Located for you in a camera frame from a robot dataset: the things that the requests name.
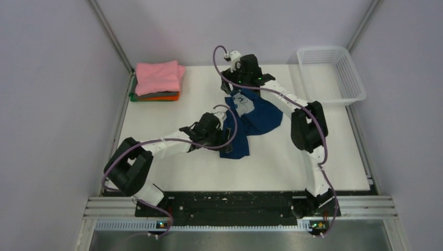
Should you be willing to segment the navy blue printed t-shirt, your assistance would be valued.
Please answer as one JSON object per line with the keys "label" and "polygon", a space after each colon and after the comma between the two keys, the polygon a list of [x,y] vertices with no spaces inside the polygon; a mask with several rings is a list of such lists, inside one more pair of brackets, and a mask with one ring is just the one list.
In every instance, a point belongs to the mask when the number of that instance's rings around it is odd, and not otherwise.
{"label": "navy blue printed t-shirt", "polygon": [[230,144],[231,151],[220,152],[221,158],[241,159],[249,156],[248,136],[263,135],[281,125],[283,112],[249,89],[233,91],[225,97],[225,103],[233,114],[226,112],[223,122],[224,136],[230,138],[235,128],[237,134]]}

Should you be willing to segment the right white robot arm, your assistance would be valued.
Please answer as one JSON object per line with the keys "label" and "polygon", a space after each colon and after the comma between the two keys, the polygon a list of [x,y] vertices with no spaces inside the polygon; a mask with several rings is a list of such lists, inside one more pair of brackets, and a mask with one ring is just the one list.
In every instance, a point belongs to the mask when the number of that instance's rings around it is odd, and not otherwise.
{"label": "right white robot arm", "polygon": [[312,215],[336,216],[339,210],[336,191],[323,164],[328,159],[326,136],[328,127],[322,105],[305,101],[285,89],[271,74],[264,74],[254,54],[226,52],[224,59],[230,67],[219,72],[222,87],[258,91],[259,96],[277,107],[291,122],[290,137],[302,152],[306,173],[306,208]]}

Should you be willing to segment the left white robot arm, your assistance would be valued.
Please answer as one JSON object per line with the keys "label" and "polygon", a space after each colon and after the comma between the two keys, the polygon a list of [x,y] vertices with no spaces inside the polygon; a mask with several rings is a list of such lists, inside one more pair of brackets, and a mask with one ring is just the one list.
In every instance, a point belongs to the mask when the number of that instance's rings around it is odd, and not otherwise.
{"label": "left white robot arm", "polygon": [[106,164],[103,174],[114,185],[113,190],[147,203],[155,216],[167,211],[165,193],[148,179],[151,165],[167,157],[189,153],[198,149],[231,151],[231,142],[238,132],[238,122],[233,128],[224,128],[225,112],[206,112],[191,126],[162,138],[140,142],[133,137],[123,140]]}

